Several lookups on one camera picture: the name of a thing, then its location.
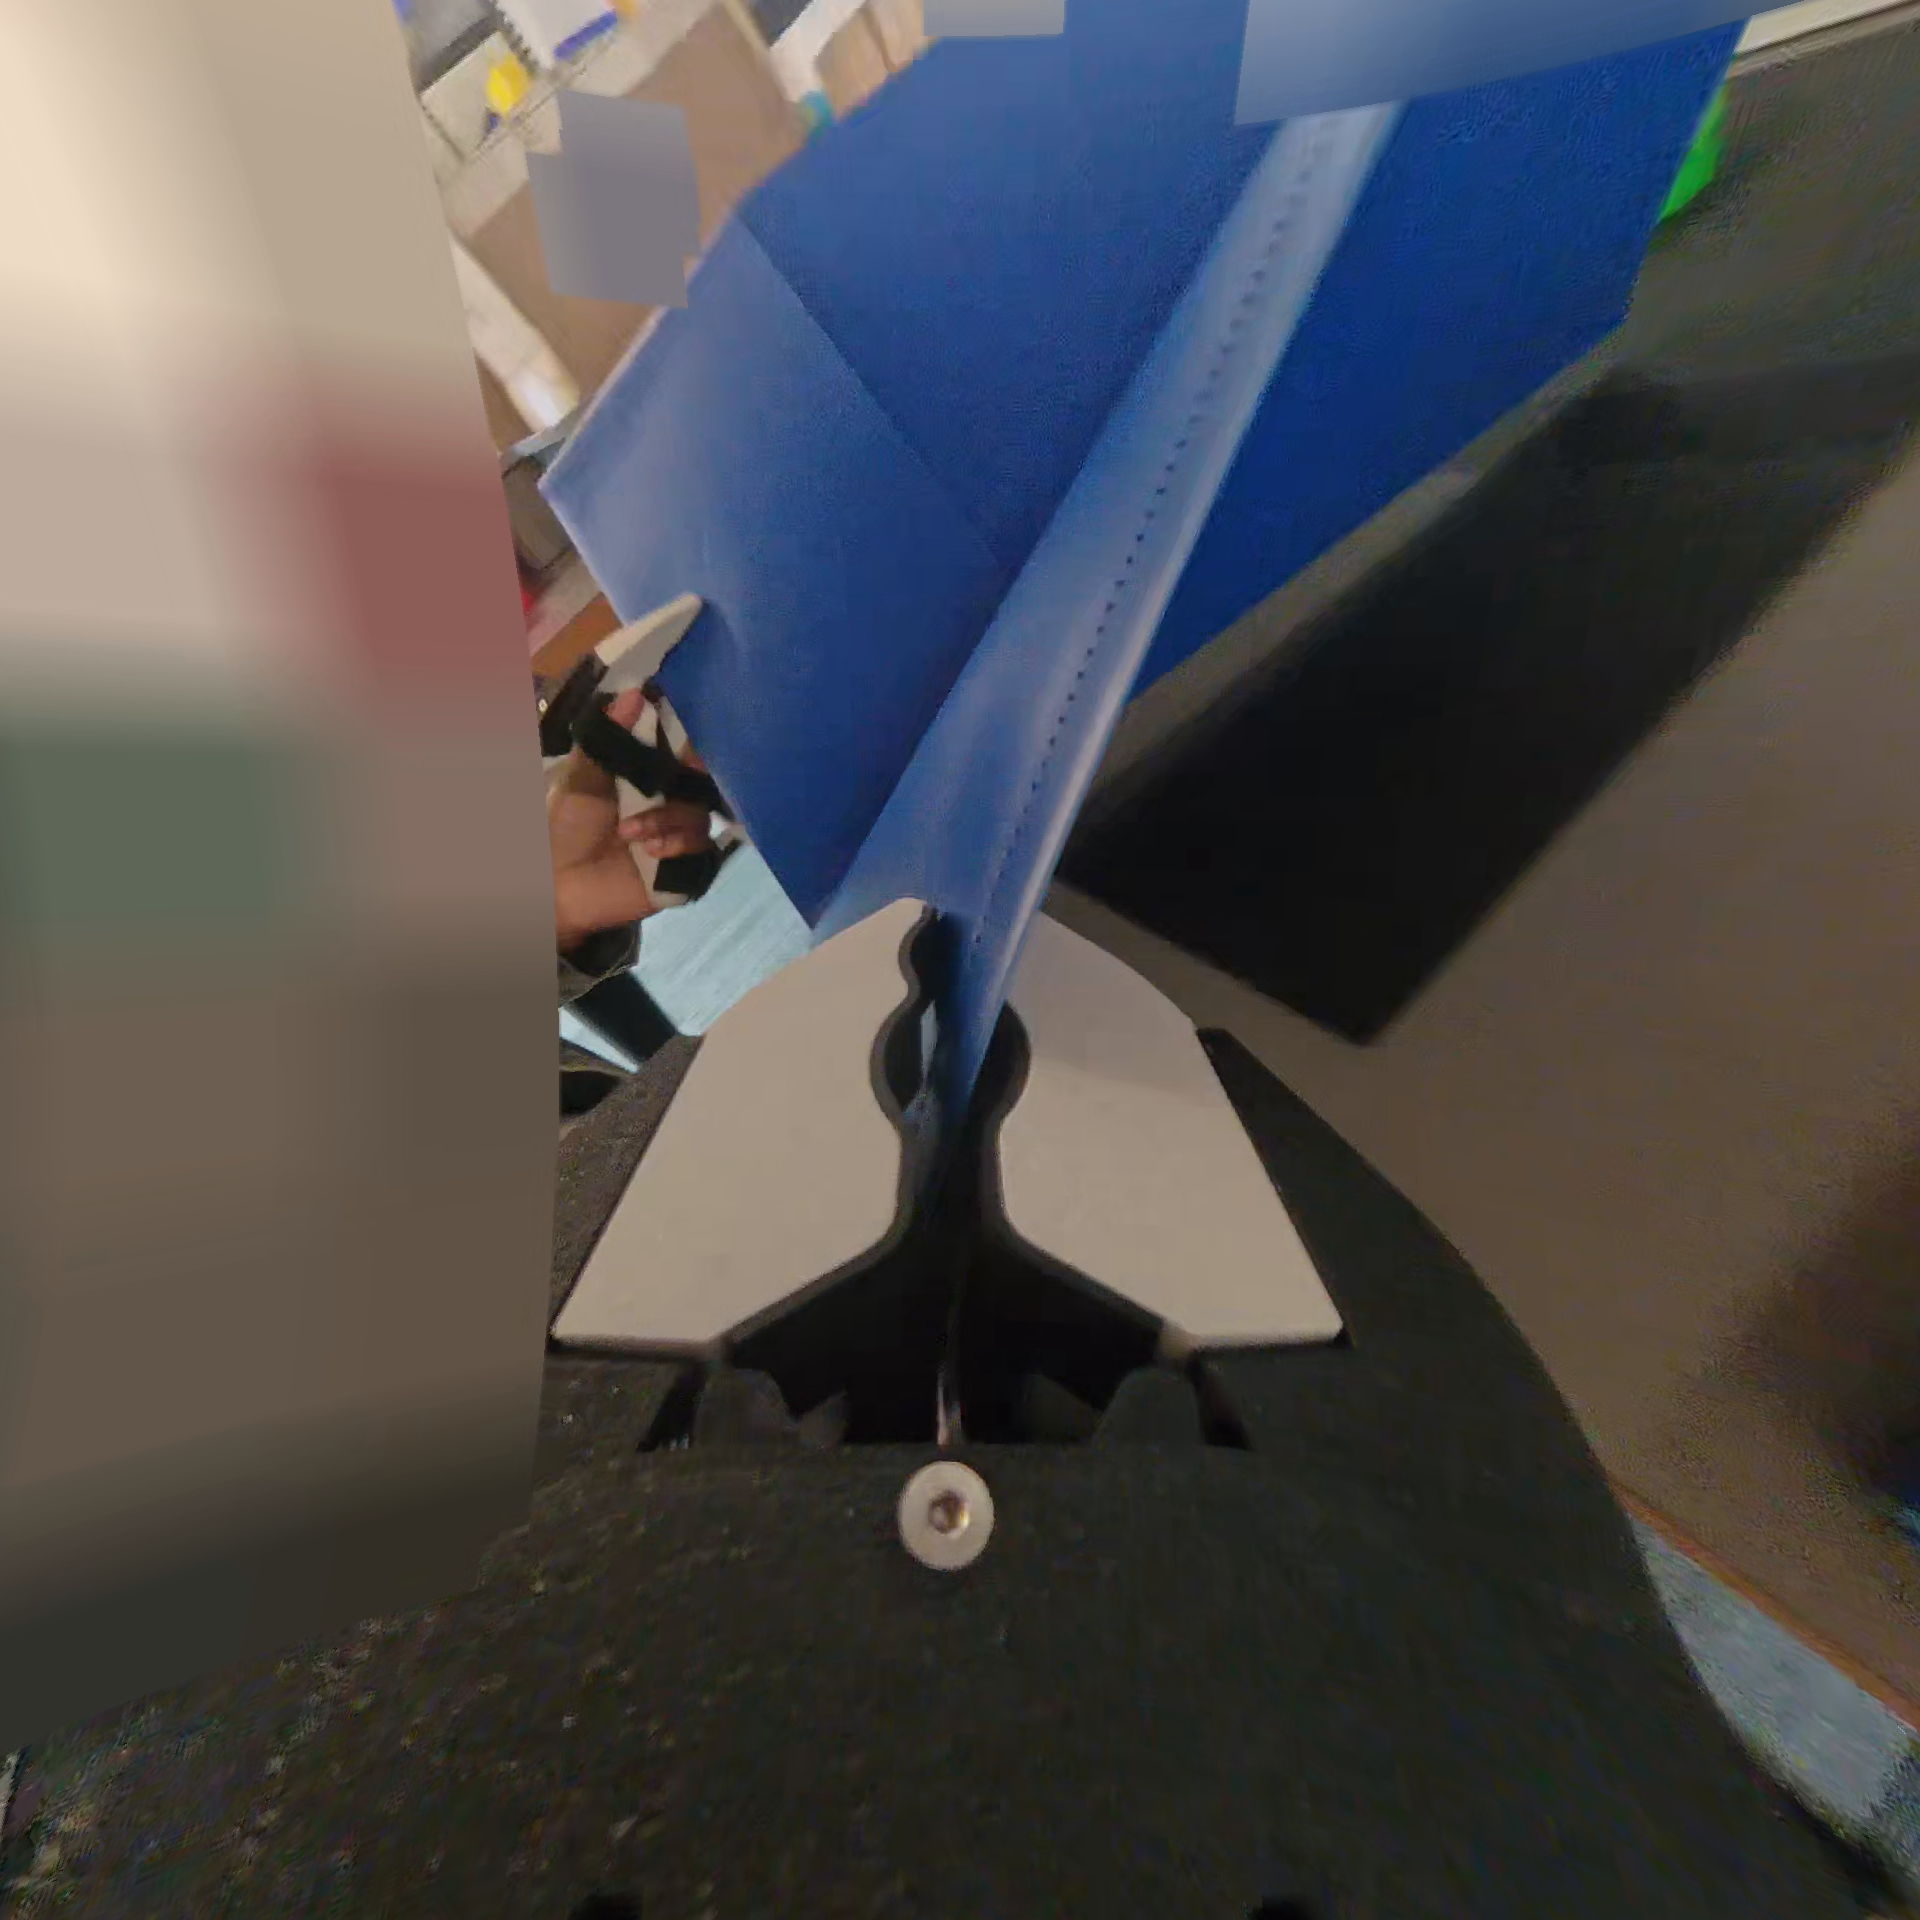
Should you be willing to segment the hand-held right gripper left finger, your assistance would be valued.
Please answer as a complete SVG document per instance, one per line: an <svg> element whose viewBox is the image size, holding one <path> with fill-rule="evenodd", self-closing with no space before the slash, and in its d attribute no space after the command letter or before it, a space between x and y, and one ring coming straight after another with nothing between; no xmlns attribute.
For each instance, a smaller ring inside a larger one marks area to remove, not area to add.
<svg viewBox="0 0 1920 1920"><path fill-rule="evenodd" d="M712 1357L898 1242L925 1181L935 932L892 900L708 1025L555 1345Z"/></svg>

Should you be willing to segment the green object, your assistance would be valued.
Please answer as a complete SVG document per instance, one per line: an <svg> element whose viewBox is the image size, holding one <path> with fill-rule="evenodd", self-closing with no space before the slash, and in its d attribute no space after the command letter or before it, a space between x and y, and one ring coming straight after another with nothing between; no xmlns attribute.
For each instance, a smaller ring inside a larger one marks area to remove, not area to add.
<svg viewBox="0 0 1920 1920"><path fill-rule="evenodd" d="M1679 223L1714 186L1726 153L1726 115L1730 84L1719 84L1692 133L1667 196L1656 215L1656 228Z"/></svg>

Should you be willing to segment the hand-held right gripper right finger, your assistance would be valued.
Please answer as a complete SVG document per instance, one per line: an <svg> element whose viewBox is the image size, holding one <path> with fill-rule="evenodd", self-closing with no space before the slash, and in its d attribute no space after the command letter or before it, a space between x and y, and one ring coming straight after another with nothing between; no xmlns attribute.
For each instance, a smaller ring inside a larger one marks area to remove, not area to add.
<svg viewBox="0 0 1920 1920"><path fill-rule="evenodd" d="M995 1138L1016 1239L1173 1357L1333 1345L1343 1313L1189 1015L1056 917L1029 932L1008 1013L1029 1053Z"/></svg>

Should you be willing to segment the blue cloth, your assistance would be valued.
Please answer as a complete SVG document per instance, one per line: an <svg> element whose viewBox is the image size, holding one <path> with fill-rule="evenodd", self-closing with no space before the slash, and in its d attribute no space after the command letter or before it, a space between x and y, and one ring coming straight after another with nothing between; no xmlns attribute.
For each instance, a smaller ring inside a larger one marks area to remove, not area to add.
<svg viewBox="0 0 1920 1920"><path fill-rule="evenodd" d="M1606 338L1744 2L1069 2L728 219L547 504L823 934L943 921L973 1094L1121 708Z"/></svg>

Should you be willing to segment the person's left hand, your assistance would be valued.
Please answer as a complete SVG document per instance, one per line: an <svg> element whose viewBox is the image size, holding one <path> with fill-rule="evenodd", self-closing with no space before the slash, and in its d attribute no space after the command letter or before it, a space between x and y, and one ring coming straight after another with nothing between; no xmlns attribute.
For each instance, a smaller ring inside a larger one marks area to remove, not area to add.
<svg viewBox="0 0 1920 1920"><path fill-rule="evenodd" d="M596 762L568 755L547 778L547 844L558 956L572 972L596 978L632 960L638 932L657 915L632 852L708 852L712 814L696 802L659 802L624 817L614 778Z"/></svg>

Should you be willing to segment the cardboard box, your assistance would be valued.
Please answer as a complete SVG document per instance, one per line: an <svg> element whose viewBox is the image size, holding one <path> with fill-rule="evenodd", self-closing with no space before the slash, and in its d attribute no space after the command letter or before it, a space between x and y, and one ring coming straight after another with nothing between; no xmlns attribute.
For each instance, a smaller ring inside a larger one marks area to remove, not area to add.
<svg viewBox="0 0 1920 1920"><path fill-rule="evenodd" d="M854 2L617 2L574 90L673 103L684 117L702 243L806 133L819 53Z"/></svg>

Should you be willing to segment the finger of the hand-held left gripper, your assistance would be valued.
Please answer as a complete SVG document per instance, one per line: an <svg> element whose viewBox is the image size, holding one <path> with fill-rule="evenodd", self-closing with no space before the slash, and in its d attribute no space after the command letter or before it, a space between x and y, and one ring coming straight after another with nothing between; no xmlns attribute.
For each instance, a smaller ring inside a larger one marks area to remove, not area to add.
<svg viewBox="0 0 1920 1920"><path fill-rule="evenodd" d="M677 595L644 617L617 628L595 647L595 693L619 695L659 676L663 661L704 613L702 595Z"/></svg>

